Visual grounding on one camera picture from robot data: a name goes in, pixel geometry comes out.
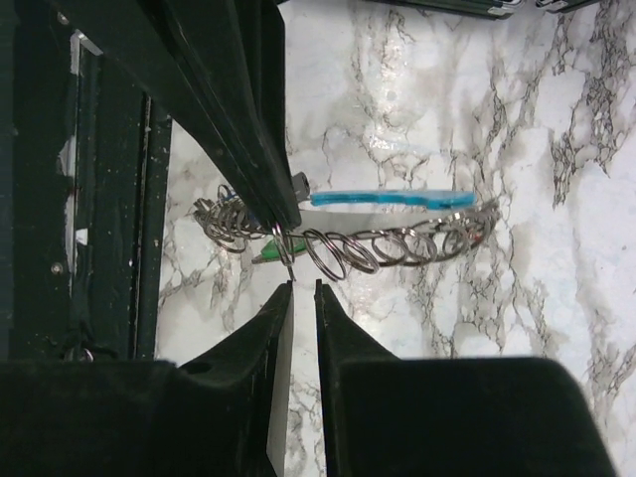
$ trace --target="metal spring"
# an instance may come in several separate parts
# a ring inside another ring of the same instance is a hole
[[[303,239],[307,253],[316,266],[328,278],[336,281],[347,277],[348,267],[373,274],[381,268],[417,267],[449,260],[479,246],[490,235],[500,217],[497,202],[489,201],[479,207],[460,211],[459,214],[454,211],[442,220],[345,236],[315,229],[285,234],[280,228],[266,231],[227,186],[219,188],[215,202],[199,199],[195,207],[195,220],[206,236],[224,250],[241,253],[246,250],[249,240],[273,235],[281,261],[290,267],[294,263],[291,240]],[[364,246],[363,241],[368,241],[370,246]],[[323,243],[331,253],[337,264],[335,269],[318,255],[317,242]]]

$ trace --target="blue pen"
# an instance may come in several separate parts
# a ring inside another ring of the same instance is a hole
[[[475,204],[475,194],[462,191],[335,191],[311,195],[311,205],[331,204],[405,204],[432,211],[459,209]]]

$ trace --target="bolt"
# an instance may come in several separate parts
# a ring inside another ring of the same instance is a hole
[[[69,24],[69,19],[65,17],[62,12],[58,12],[58,21],[64,26]]]
[[[61,275],[62,273],[64,273],[64,267],[62,266],[61,263],[56,262],[53,265],[51,265],[51,273],[53,275]]]

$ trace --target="marble table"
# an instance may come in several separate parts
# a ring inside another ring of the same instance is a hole
[[[334,284],[353,319],[403,358],[558,360],[636,475],[636,2],[529,4],[504,22],[347,0],[281,10],[287,153],[314,191],[454,187],[502,208],[471,256]],[[157,357],[183,363],[288,275],[205,238],[192,203],[223,178],[178,125],[172,147]],[[306,256],[295,271],[286,475],[324,476],[321,273]]]

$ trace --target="blue plastic stick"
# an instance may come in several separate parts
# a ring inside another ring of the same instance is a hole
[[[461,191],[336,191],[311,195],[311,205],[405,204],[432,211],[458,209],[475,204],[475,194]]]

